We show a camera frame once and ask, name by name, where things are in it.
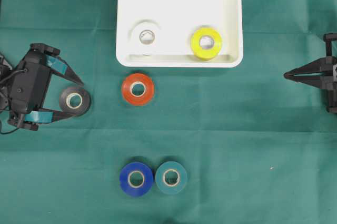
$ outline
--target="white tape roll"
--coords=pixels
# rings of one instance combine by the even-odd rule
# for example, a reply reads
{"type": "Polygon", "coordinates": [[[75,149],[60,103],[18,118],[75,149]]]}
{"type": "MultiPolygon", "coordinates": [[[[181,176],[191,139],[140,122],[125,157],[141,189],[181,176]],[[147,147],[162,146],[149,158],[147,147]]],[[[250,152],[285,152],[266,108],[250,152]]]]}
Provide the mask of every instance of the white tape roll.
{"type": "Polygon", "coordinates": [[[131,49],[139,55],[155,54],[161,42],[161,30],[152,22],[141,22],[131,32],[131,49]]]}

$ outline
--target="tape spool hole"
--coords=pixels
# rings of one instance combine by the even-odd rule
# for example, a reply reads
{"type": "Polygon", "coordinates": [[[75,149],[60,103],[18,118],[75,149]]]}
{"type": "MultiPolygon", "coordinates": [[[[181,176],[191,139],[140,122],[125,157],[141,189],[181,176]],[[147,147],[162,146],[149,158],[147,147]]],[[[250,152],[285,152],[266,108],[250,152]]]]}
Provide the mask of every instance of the tape spool hole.
{"type": "Polygon", "coordinates": [[[144,45],[150,45],[151,43],[154,42],[154,39],[155,39],[154,33],[150,30],[144,30],[139,35],[139,40],[144,45]]]}
{"type": "Polygon", "coordinates": [[[127,177],[127,182],[132,188],[139,188],[145,182],[144,174],[138,170],[132,171],[127,177]]]}
{"type": "Polygon", "coordinates": [[[79,95],[78,93],[70,93],[67,98],[66,98],[66,104],[69,108],[71,109],[77,109],[79,108],[82,103],[83,103],[83,99],[82,96],[79,95]]]}
{"type": "Polygon", "coordinates": [[[146,86],[142,82],[134,82],[130,86],[130,92],[135,97],[140,97],[145,94],[146,86]]]}
{"type": "Polygon", "coordinates": [[[163,174],[163,181],[169,187],[177,186],[180,182],[180,175],[174,169],[166,170],[163,174]]]}
{"type": "Polygon", "coordinates": [[[199,45],[204,50],[209,50],[214,47],[214,39],[210,36],[202,36],[199,40],[199,45]]]}

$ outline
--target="black tape roll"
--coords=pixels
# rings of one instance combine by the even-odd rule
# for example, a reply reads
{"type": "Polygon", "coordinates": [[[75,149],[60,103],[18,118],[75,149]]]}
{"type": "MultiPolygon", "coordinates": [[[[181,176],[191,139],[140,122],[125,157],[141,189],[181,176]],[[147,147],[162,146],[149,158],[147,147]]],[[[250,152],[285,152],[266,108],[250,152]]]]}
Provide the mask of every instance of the black tape roll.
{"type": "Polygon", "coordinates": [[[80,116],[89,110],[91,98],[89,93],[82,87],[70,86],[61,93],[58,103],[60,104],[62,111],[74,113],[76,116],[80,116]],[[79,96],[81,99],[80,104],[76,107],[70,105],[70,99],[74,96],[79,96]]]}

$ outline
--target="teal tape roll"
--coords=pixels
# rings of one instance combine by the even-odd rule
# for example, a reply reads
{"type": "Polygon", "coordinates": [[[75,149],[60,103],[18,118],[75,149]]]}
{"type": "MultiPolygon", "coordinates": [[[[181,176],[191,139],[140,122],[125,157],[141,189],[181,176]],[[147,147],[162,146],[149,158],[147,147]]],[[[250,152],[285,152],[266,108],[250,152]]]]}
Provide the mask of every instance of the teal tape roll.
{"type": "Polygon", "coordinates": [[[187,184],[187,173],[184,167],[177,162],[166,162],[160,165],[156,172],[156,184],[165,194],[177,194],[181,192],[187,184]],[[169,172],[177,174],[177,180],[173,183],[167,182],[165,176],[169,172]]]}

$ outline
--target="yellow tape roll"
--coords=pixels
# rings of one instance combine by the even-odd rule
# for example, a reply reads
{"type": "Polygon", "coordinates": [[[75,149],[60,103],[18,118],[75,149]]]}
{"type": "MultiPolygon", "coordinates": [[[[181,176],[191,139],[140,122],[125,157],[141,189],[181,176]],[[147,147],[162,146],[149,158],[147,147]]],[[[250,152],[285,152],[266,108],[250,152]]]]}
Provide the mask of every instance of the yellow tape roll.
{"type": "Polygon", "coordinates": [[[202,60],[208,61],[219,54],[222,48],[222,39],[220,34],[209,27],[203,27],[197,30],[191,38],[191,49],[194,55],[202,60]],[[213,39],[213,46],[209,49],[204,49],[200,45],[200,39],[203,37],[210,37],[213,39]]]}

